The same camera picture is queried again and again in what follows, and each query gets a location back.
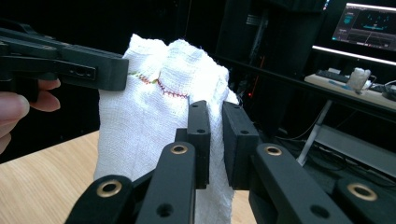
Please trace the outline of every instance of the desk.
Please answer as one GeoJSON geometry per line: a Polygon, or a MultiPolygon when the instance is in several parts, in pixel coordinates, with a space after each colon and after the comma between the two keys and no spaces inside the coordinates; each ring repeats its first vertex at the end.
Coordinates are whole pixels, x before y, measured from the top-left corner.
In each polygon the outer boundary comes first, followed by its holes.
{"type": "MultiPolygon", "coordinates": [[[[91,184],[99,133],[0,164],[0,223],[64,223],[91,184]]],[[[233,223],[255,223],[248,192],[237,191],[233,223]]]]}
{"type": "MultiPolygon", "coordinates": [[[[308,76],[304,80],[328,90],[337,91],[344,95],[355,97],[357,100],[370,102],[396,111],[396,102],[383,97],[379,92],[366,91],[363,95],[358,95],[354,91],[349,91],[340,87],[345,85],[344,83],[333,81],[334,84],[332,84],[329,82],[329,79],[316,75],[308,76]]],[[[304,165],[309,149],[313,142],[317,141],[322,145],[339,151],[350,158],[370,165],[387,175],[396,177],[396,155],[394,153],[391,153],[381,147],[366,143],[351,135],[341,133],[331,127],[322,125],[322,121],[326,117],[331,105],[332,101],[328,100],[320,112],[318,120],[305,143],[303,151],[297,158],[297,162],[304,165]]]]}

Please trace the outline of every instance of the wooden table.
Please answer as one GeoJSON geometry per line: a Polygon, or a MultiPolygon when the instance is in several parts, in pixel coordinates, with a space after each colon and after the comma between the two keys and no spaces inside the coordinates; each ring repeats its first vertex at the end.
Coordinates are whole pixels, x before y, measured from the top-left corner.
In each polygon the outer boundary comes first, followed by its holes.
{"type": "MultiPolygon", "coordinates": [[[[99,132],[0,164],[0,223],[64,223],[91,184],[99,132]]],[[[233,223],[255,223],[248,192],[237,191],[233,223]]]]}

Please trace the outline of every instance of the human hand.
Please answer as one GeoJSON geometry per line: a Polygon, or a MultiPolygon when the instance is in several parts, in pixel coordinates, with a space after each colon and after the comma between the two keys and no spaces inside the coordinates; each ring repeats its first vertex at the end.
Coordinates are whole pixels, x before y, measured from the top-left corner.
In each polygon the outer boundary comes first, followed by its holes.
{"type": "Polygon", "coordinates": [[[41,111],[51,112],[61,108],[58,99],[49,93],[61,85],[59,80],[39,80],[37,102],[29,103],[25,97],[14,92],[0,91],[0,154],[11,141],[11,130],[18,121],[29,113],[30,106],[41,111]]]}

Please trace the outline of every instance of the white gauze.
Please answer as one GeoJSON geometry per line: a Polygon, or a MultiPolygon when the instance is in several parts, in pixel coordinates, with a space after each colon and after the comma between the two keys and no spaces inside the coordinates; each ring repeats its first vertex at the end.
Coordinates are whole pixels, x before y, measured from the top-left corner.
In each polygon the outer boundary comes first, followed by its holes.
{"type": "Polygon", "coordinates": [[[187,128],[188,105],[206,100],[211,141],[209,182],[196,190],[196,223],[230,223],[233,190],[223,160],[221,106],[237,104],[228,71],[203,50],[177,40],[131,38],[125,91],[99,91],[99,155],[94,174],[124,175],[135,181],[155,169],[163,148],[187,128]]]}

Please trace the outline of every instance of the monitor screen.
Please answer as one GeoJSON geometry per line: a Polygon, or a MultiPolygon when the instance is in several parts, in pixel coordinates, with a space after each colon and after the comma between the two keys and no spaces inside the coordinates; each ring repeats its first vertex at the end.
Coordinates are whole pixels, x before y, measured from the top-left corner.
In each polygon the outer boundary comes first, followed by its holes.
{"type": "Polygon", "coordinates": [[[347,3],[332,40],[396,50],[396,8],[347,3]]]}
{"type": "Polygon", "coordinates": [[[349,1],[327,1],[313,50],[396,68],[396,1],[349,1]]]}

